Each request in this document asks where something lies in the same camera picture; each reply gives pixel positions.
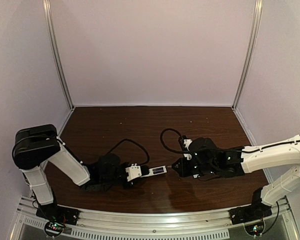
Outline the white remote control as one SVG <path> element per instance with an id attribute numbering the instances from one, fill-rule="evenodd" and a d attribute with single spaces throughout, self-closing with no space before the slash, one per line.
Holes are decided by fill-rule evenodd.
<path id="1" fill-rule="evenodd" d="M 147 165 L 141 167 L 141 177 L 153 177 L 161 174 L 166 174 L 167 168 L 165 165 L 149 168 Z"/>

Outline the purple battery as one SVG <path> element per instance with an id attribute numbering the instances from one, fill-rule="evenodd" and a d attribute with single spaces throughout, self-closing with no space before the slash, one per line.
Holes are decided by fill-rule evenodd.
<path id="1" fill-rule="evenodd" d="M 164 172 L 163 168 L 156 168 L 153 170 L 153 172 Z"/>
<path id="2" fill-rule="evenodd" d="M 154 175 L 160 175 L 160 174 L 164 174 L 164 171 L 154 171 L 153 174 Z"/>

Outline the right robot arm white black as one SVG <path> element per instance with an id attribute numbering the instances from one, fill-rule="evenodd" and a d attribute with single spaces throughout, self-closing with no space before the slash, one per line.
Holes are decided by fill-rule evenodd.
<path id="1" fill-rule="evenodd" d="M 254 192 L 252 206 L 272 206 L 300 187 L 300 134 L 271 144 L 228 149 L 218 148 L 208 137 L 184 139 L 180 144 L 183 157 L 172 164 L 172 169 L 180 177 L 198 178 L 213 174 L 232 178 L 261 169 L 292 165 L 273 183 Z"/>

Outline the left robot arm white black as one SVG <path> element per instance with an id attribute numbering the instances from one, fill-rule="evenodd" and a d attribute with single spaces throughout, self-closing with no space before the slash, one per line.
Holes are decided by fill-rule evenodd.
<path id="1" fill-rule="evenodd" d="M 121 162 L 112 151 L 108 151 L 94 163 L 83 163 L 60 139 L 52 124 L 19 130 L 15 134 L 11 155 L 40 207 L 56 204 L 52 187 L 42 167 L 45 162 L 52 163 L 75 185 L 87 192 L 106 192 L 117 184 L 128 188 L 133 185 L 134 180 L 150 174 L 146 162 Z"/>

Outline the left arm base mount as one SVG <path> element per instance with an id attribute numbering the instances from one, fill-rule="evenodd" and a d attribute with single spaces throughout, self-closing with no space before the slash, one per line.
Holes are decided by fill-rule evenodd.
<path id="1" fill-rule="evenodd" d="M 78 209 L 58 205 L 55 198 L 52 203 L 45 205 L 37 202 L 36 216 L 53 223 L 75 226 L 78 221 L 79 213 L 80 211 Z"/>

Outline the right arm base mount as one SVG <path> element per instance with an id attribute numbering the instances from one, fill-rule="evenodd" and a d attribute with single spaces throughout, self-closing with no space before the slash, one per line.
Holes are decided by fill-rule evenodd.
<path id="1" fill-rule="evenodd" d="M 271 206 L 262 203 L 261 192 L 253 193 L 250 205 L 230 209 L 229 216 L 233 225 L 261 220 L 272 215 Z"/>

